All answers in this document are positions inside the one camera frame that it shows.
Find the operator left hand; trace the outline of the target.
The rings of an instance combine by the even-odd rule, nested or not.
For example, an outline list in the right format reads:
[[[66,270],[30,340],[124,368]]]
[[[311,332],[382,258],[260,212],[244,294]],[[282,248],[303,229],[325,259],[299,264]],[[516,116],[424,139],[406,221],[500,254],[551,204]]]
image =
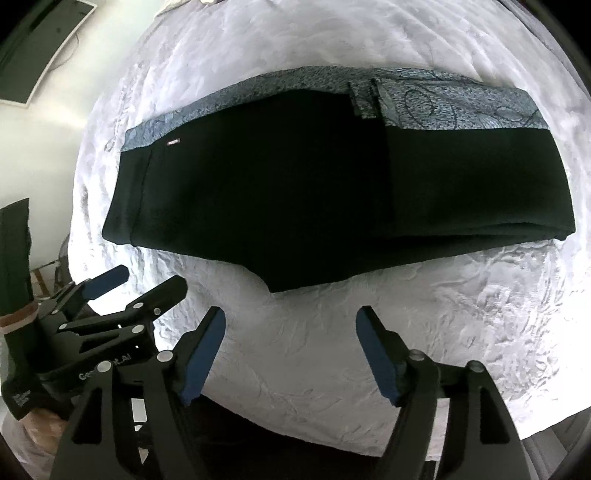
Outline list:
[[[58,443],[67,427],[57,414],[40,408],[32,409],[20,423],[38,445]]]

